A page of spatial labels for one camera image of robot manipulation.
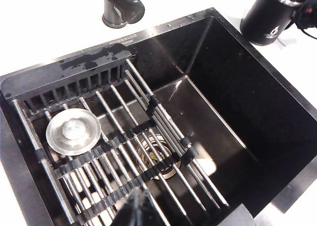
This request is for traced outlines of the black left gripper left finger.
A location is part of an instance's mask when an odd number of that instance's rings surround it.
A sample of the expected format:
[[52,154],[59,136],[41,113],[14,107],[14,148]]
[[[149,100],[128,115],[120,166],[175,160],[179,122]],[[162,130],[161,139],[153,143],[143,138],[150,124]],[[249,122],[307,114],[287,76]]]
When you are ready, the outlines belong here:
[[116,226],[139,225],[139,188],[134,188],[115,217]]

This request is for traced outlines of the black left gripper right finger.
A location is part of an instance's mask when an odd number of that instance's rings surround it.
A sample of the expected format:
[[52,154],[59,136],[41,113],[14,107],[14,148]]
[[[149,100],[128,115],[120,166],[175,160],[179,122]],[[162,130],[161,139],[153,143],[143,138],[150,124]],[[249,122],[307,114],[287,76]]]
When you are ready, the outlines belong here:
[[156,211],[149,192],[138,190],[136,203],[137,226],[160,226],[161,219]]

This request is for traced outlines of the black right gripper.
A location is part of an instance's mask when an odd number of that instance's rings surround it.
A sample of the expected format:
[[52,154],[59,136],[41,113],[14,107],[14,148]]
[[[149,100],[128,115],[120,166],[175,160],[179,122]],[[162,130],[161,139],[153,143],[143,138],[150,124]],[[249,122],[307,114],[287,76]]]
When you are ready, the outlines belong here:
[[295,14],[294,22],[298,29],[317,27],[317,0],[306,0]]

